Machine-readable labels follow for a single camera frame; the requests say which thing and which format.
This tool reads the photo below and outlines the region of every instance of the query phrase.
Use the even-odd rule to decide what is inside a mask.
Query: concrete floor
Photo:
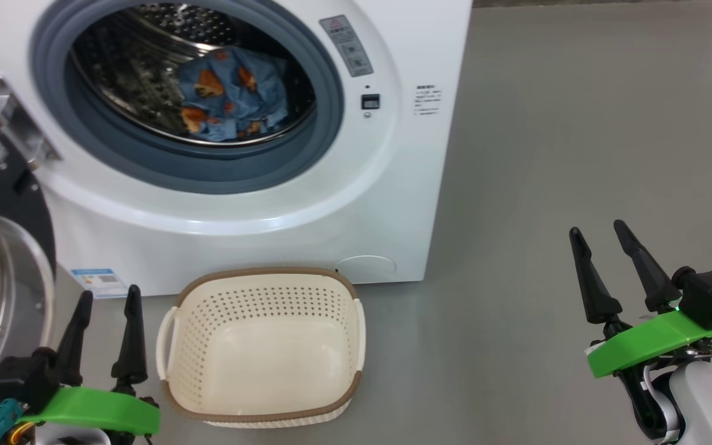
[[[621,383],[587,367],[601,328],[584,319],[566,236],[581,226],[624,320],[639,323],[616,218],[666,270],[712,268],[712,6],[478,9],[429,273],[359,288],[367,367],[344,416],[240,431],[164,404],[153,442],[645,443]],[[79,291],[59,277],[59,326]],[[144,301],[151,368],[172,302]],[[85,385],[113,385],[122,327],[121,300],[95,302]],[[138,392],[163,402],[154,372]]]
[[[509,8],[517,6],[595,5],[604,3],[690,2],[692,0],[472,0],[474,8]]]

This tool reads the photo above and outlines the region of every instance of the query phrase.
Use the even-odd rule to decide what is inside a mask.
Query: white plastic basket
[[[353,285],[316,268],[203,276],[181,292],[156,342],[170,405],[231,428],[338,417],[358,387],[364,356],[364,311]]]

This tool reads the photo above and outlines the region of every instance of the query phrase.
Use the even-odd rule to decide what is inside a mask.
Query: white washing machine
[[[0,127],[57,260],[109,296],[269,265],[423,279],[470,3],[0,0]],[[177,73],[232,46],[283,61],[287,116],[203,139]]]

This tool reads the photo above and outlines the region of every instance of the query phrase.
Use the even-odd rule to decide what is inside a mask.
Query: energy label sticker
[[[73,269],[76,281],[97,299],[115,299],[128,295],[128,287],[111,269]]]

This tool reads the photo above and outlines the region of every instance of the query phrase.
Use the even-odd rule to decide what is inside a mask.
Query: metal hinge
[[[26,159],[29,169],[36,170],[49,158],[59,159],[56,150],[23,109],[5,79],[0,76],[0,132]]]

